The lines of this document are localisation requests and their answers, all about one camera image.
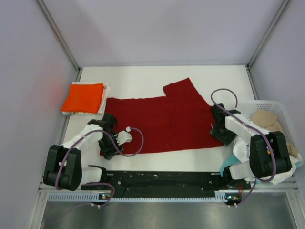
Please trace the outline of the dark red t shirt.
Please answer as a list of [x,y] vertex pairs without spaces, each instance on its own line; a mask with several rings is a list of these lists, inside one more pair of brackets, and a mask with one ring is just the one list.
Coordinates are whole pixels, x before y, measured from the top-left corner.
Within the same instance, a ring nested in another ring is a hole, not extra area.
[[108,98],[105,112],[118,120],[118,131],[130,126],[133,140],[124,153],[161,153],[222,146],[210,130],[215,120],[209,104],[189,78],[163,87],[164,96],[143,99]]

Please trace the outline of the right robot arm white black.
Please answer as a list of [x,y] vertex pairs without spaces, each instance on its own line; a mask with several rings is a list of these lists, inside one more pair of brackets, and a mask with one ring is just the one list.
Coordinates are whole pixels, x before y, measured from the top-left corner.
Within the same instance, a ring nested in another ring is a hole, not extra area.
[[260,128],[237,110],[225,110],[223,104],[211,107],[215,125],[210,134],[225,146],[240,138],[245,146],[237,154],[239,164],[226,166],[222,182],[226,188],[235,188],[240,179],[257,178],[272,181],[277,174],[293,168],[284,134]]

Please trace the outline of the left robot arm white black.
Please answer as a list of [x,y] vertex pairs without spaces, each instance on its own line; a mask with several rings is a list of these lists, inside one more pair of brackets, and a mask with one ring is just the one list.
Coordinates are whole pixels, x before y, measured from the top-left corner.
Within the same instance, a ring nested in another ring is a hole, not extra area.
[[105,114],[101,120],[90,120],[84,129],[62,145],[49,148],[43,174],[43,183],[57,189],[75,191],[79,186],[92,183],[97,189],[108,184],[101,166],[82,164],[82,157],[93,145],[98,145],[105,159],[110,160],[123,150],[121,136],[117,132],[117,119]]

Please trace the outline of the white flower print t shirt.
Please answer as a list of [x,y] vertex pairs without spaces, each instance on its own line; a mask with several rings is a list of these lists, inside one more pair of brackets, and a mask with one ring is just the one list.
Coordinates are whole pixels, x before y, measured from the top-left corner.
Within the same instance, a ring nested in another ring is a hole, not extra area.
[[[303,164],[303,159],[301,155],[299,154],[297,148],[289,143],[286,142],[289,157],[292,163],[292,168],[288,172],[276,174],[273,180],[271,181],[272,184],[277,185],[285,180],[287,180],[289,177],[293,175],[293,173],[296,171],[297,168],[299,168]],[[245,162],[249,159],[250,154],[250,147],[249,145],[240,137],[237,137],[234,140],[233,145],[233,154],[236,156],[236,158],[240,162]]]

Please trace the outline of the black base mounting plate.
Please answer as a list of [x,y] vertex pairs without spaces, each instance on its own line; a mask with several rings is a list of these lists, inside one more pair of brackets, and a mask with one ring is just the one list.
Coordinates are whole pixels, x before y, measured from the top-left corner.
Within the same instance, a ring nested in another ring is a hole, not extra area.
[[209,172],[107,171],[102,183],[114,187],[114,197],[190,198],[214,197],[215,191],[249,190],[244,180],[228,181]]

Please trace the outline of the teal t shirt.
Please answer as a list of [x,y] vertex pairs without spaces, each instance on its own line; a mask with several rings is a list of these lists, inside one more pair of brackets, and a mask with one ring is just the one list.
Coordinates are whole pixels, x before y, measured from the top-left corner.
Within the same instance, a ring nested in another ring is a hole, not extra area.
[[240,164],[241,161],[234,155],[234,154],[230,154],[222,163],[221,167],[220,167],[220,176],[223,177],[224,176],[224,169],[226,167],[230,167],[232,165],[237,165]]

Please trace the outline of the white plastic laundry basket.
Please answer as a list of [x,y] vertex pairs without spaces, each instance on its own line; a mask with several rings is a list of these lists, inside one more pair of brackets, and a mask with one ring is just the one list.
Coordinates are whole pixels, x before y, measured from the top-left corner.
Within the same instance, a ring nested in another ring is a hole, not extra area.
[[263,109],[272,112],[278,116],[278,121],[282,125],[286,141],[299,147],[296,131],[286,108],[279,102],[268,100],[241,101],[238,103],[237,110],[240,111],[247,119],[251,120],[253,114]]

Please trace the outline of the folded white t shirt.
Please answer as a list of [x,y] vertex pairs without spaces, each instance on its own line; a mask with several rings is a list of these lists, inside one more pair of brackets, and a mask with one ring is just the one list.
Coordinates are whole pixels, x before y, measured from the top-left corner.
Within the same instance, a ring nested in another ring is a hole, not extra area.
[[[73,82],[72,84],[95,84],[95,83],[102,83],[102,82]],[[104,84],[104,90],[103,90],[103,97],[101,106],[99,108],[98,113],[81,113],[81,112],[62,112],[63,115],[103,115],[105,112],[106,107],[106,101],[110,92],[110,85],[108,83],[102,83]]]

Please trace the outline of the beige t shirt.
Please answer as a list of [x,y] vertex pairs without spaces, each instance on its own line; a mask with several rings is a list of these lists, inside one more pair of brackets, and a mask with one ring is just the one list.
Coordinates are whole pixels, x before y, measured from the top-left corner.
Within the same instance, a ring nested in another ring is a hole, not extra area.
[[[270,132],[279,131],[284,134],[282,125],[278,121],[278,116],[272,112],[259,109],[253,114],[251,121],[260,128],[266,129]],[[297,148],[289,142],[286,142],[286,145],[288,148],[289,155],[300,159]]]

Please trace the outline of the folded orange t shirt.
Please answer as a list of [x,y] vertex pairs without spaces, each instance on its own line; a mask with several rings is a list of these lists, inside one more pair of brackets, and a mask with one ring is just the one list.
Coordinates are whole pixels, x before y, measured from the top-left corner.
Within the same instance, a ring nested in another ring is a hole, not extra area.
[[71,84],[61,111],[96,114],[101,106],[103,90],[102,83]]

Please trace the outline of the right aluminium frame post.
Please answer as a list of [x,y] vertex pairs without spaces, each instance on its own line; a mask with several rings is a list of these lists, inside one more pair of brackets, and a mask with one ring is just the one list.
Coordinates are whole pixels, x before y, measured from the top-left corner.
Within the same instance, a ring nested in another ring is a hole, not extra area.
[[255,61],[259,57],[260,53],[263,51],[264,47],[267,45],[268,41],[270,40],[272,34],[274,33],[277,25],[279,24],[282,17],[285,15],[286,11],[288,10],[292,0],[283,0],[276,11],[275,16],[272,18],[267,30],[264,32],[263,37],[259,41],[252,57],[250,58],[249,63],[246,65],[247,70],[251,70]]

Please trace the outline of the aluminium frame post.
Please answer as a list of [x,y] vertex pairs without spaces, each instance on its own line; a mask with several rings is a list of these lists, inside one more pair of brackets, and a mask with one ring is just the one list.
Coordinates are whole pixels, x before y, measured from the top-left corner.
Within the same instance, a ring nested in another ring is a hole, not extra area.
[[252,57],[250,58],[249,63],[246,65],[247,70],[251,70],[255,61],[259,57],[260,53],[263,51],[264,47],[267,45],[268,41],[270,40],[272,34],[274,33],[277,25],[279,24],[282,17],[285,15],[286,11],[288,10],[292,0],[283,0],[276,11],[275,16],[272,18],[267,30],[264,32],[263,37],[259,41]]
[[81,68],[77,64],[76,59],[74,58],[72,52],[70,51],[64,37],[62,36],[57,24],[55,23],[50,11],[48,10],[45,2],[43,0],[35,0],[35,3],[37,4],[38,8],[42,12],[43,16],[45,17],[51,31],[53,32],[56,40],[58,41],[62,51],[64,52],[64,54],[66,55],[66,57],[68,59],[68,61],[73,66],[74,70],[79,73]]

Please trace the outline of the left aluminium frame post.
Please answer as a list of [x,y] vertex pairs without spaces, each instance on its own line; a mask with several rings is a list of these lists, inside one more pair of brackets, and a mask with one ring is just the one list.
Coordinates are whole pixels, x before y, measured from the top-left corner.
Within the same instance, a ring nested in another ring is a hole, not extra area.
[[51,31],[53,32],[56,40],[58,41],[62,51],[64,52],[64,54],[66,55],[66,57],[68,59],[68,61],[73,66],[74,70],[79,73],[81,68],[77,64],[76,59],[74,58],[72,52],[70,51],[64,37],[62,36],[57,24],[55,23],[50,11],[48,10],[45,2],[43,0],[35,0],[35,3],[37,4],[38,8],[42,12],[43,16],[45,17]]

